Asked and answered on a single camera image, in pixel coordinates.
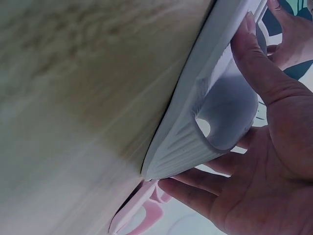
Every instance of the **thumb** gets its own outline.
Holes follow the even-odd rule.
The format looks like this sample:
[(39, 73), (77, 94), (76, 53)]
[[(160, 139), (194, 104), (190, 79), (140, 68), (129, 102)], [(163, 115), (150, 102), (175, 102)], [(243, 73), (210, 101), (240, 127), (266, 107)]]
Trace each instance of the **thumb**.
[(253, 15), (248, 13), (231, 40), (236, 65), (267, 106), (308, 90), (288, 77), (261, 51), (255, 36)]
[(290, 17), (290, 14), (284, 10), (279, 3), (279, 0), (268, 0), (268, 8), (275, 16), (281, 26), (286, 22), (286, 19)]

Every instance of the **finger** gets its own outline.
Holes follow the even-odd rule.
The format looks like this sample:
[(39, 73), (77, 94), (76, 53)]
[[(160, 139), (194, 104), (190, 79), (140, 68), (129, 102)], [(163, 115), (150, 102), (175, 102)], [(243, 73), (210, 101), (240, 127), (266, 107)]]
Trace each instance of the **finger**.
[(250, 86), (267, 106), (288, 96), (303, 94), (300, 83), (285, 75), (263, 54), (247, 21), (254, 22), (254, 19), (245, 17), (231, 40), (231, 49), (238, 69)]
[(251, 127), (250, 130), (238, 142), (237, 146), (248, 149), (258, 130), (260, 130), (259, 127)]
[(274, 54), (277, 51), (277, 49), (278, 49), (278, 45), (269, 45), (267, 49), (268, 55)]
[(174, 179), (160, 180), (158, 186), (170, 196), (209, 218), (216, 195)]
[(236, 167), (239, 165), (241, 157), (241, 153), (229, 152), (219, 158), (205, 163), (204, 165), (218, 173), (232, 175), (235, 172)]
[(222, 193), (227, 177), (211, 174), (192, 168), (174, 177), (184, 184), (203, 189), (219, 196)]
[(279, 0), (268, 0), (268, 8), (275, 16), (281, 26), (288, 23), (287, 19), (291, 16), (279, 3)]

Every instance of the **white rubber sole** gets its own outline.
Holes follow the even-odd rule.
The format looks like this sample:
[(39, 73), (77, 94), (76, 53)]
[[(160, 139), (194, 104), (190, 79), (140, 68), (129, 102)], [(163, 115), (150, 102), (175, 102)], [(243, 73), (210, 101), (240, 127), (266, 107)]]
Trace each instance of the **white rubber sole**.
[[(257, 95), (238, 71), (229, 47), (251, 4), (255, 0), (216, 2), (147, 152), (141, 172), (145, 180), (168, 178), (221, 156), (251, 127)], [(261, 0), (256, 6), (256, 19), (265, 4)], [(210, 124), (207, 137), (196, 118)]]

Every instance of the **hand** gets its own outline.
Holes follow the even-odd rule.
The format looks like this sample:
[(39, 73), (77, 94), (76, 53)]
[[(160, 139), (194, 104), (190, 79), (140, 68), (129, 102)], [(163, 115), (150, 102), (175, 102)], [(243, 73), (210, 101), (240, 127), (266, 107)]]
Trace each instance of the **hand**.
[(229, 178), (191, 169), (159, 182), (169, 195), (229, 235), (311, 235), (313, 231), (313, 93), (260, 50), (248, 14), (231, 41), (236, 64), (268, 108), (268, 126), (206, 163)]
[(313, 23), (286, 12), (278, 0), (268, 0), (268, 8), (279, 21), (283, 40), (268, 46), (268, 57), (281, 70), (313, 59)]

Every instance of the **skin wrinkle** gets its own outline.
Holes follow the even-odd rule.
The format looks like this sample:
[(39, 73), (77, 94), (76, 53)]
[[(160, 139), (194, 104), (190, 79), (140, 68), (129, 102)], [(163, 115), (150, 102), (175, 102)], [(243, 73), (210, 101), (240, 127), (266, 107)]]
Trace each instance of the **skin wrinkle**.
[(243, 196), (241, 197), (241, 200), (239, 200), (230, 210), (229, 212), (226, 214), (225, 216), (225, 219), (224, 219), (224, 231), (226, 231), (227, 233), (229, 233), (226, 229), (225, 229), (225, 226), (226, 226), (226, 223), (227, 223), (227, 218), (229, 217), (229, 215), (231, 214), (232, 211), (234, 211), (234, 209), (243, 201), (245, 200), (246, 198), (246, 194), (247, 194), (247, 191), (249, 190), (249, 188), (251, 187), (252, 185), (252, 182), (253, 182), (253, 178), (254, 178), (254, 175), (255, 175), (255, 172), (256, 172), (256, 166), (258, 165), (258, 162), (259, 162), (259, 159), (257, 159), (255, 165), (254, 165), (254, 170), (253, 170), (253, 174), (252, 174), (252, 177), (251, 177), (251, 180), (248, 184), (248, 186), (246, 187), (245, 191), (244, 191), (244, 194)]

